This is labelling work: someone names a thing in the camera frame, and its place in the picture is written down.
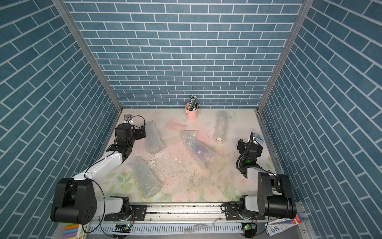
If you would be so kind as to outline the clear bubble wrap sheet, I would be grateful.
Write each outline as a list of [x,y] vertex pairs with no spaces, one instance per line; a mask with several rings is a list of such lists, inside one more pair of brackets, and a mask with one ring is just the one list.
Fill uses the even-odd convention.
[[188,152],[201,168],[208,168],[215,158],[215,153],[209,147],[196,140],[196,131],[181,130],[180,137]]

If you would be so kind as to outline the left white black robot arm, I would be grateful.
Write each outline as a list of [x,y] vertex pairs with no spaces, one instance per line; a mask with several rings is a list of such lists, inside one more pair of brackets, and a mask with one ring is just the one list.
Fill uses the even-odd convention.
[[115,139],[106,153],[83,172],[61,179],[55,188],[50,219],[53,222],[86,225],[93,218],[104,217],[126,221],[132,216],[127,197],[101,194],[96,199],[96,189],[101,181],[117,166],[125,162],[136,140],[145,138],[145,125],[135,126],[129,122],[115,128]]

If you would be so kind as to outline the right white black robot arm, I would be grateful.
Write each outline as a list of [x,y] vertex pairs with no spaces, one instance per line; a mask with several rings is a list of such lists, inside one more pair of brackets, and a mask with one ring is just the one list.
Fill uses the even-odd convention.
[[236,161],[236,169],[246,178],[257,183],[256,195],[243,195],[238,202],[221,205],[226,219],[237,217],[254,219],[259,216],[293,219],[297,215],[295,200],[289,177],[266,171],[257,163],[263,147],[252,137],[248,142],[238,141],[237,150],[240,155]]

